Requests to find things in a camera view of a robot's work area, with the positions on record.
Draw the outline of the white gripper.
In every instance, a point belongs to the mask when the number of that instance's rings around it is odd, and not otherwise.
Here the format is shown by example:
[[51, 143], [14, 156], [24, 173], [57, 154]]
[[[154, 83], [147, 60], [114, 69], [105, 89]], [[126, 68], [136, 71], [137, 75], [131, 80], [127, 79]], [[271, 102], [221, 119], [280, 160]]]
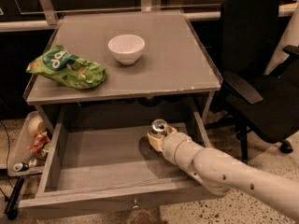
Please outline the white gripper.
[[178, 147], [185, 141], [192, 139], [185, 133], [178, 133], [172, 126], [167, 127], [167, 136], [148, 133], [150, 145], [158, 152], [162, 152], [164, 158], [172, 164], [177, 165], [176, 152]]

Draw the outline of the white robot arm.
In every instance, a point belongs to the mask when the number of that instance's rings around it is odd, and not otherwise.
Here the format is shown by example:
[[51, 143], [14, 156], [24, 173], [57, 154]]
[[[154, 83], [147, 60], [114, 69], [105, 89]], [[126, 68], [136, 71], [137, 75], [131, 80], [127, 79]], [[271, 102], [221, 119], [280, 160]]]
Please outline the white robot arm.
[[202, 147], [185, 133], [160, 125], [148, 132], [150, 145], [172, 164], [216, 195], [242, 191], [299, 221], [299, 182], [254, 169], [212, 147]]

